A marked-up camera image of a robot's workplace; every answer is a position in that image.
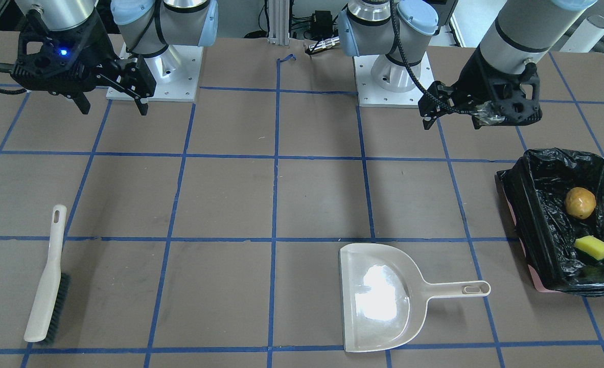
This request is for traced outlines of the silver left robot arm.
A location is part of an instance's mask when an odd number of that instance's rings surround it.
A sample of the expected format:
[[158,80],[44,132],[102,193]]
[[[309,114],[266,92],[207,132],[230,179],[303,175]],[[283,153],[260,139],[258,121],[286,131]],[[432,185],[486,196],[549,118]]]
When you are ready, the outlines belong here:
[[[538,63],[594,1],[505,1],[496,16],[489,2],[348,1],[337,17],[338,39],[347,56],[375,58],[372,81],[416,101],[426,130],[442,116],[468,115],[473,127],[528,126],[542,119]],[[452,5],[452,31],[465,46],[468,31],[479,43],[456,82],[421,82],[430,40]]]

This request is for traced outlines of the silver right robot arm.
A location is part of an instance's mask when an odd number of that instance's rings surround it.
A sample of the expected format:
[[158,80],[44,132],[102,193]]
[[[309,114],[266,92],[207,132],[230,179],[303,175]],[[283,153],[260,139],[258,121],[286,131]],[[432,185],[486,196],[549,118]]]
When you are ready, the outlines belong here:
[[124,39],[115,52],[95,1],[17,1],[29,27],[6,68],[30,91],[73,101],[87,114],[86,93],[108,89],[146,115],[148,102],[194,102],[202,51],[218,31],[216,1],[112,1]]

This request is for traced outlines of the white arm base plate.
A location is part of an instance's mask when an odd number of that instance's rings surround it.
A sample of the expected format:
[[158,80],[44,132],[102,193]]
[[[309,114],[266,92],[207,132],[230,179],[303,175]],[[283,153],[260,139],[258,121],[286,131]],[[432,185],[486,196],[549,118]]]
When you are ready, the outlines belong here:
[[171,45],[160,56],[146,60],[156,81],[150,102],[195,102],[204,47]]
[[357,56],[353,63],[361,107],[418,109],[423,93],[403,66],[385,55]]

